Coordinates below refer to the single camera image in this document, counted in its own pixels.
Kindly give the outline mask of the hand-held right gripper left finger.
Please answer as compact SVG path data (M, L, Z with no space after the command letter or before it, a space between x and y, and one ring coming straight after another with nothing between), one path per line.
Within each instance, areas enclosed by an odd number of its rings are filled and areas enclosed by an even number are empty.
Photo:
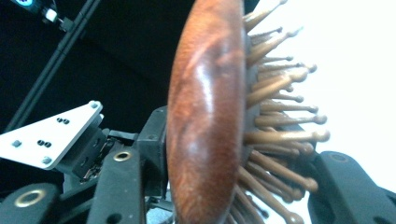
M146 224L140 155L109 153L99 176L87 224Z

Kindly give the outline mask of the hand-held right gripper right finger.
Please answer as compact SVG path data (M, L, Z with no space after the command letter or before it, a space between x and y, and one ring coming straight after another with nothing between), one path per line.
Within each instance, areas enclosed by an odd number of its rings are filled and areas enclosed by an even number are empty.
M396 224L396 193L379 187L353 158L323 151L313 167L318 191L308 199L312 224Z

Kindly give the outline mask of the brown wooden hairbrush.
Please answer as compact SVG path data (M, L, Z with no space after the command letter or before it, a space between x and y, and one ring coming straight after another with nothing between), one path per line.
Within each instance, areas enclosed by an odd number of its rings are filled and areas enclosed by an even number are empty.
M245 13L243 0L195 0L177 46L166 153L175 224L265 224L267 210L317 191L294 164L328 140L326 118L292 92L315 71L274 50L294 37L256 27L287 0Z

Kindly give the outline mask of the black metal stand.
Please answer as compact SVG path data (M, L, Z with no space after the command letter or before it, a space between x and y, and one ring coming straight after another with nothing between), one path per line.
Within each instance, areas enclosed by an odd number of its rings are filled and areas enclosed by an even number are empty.
M54 78L70 49L73 48L77 40L81 37L86 25L100 3L101 0L86 0L72 21L67 18L60 19L58 11L53 8L42 8L40 14L43 19L49 23L58 23L58 27L64 31L64 37L59 42L55 51L53 51L53 54L37 77L33 87L24 97L18 110L4 129L4 133L20 128L30 117L42 94Z

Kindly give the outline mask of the black device with blue light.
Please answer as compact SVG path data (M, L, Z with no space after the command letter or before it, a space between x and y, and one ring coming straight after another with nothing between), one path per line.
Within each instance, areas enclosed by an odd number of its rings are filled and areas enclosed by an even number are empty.
M58 25L65 32L74 28L74 23L68 18L61 18L55 0L51 0L49 5L44 0L10 0L13 4L24 10L39 16L44 23Z

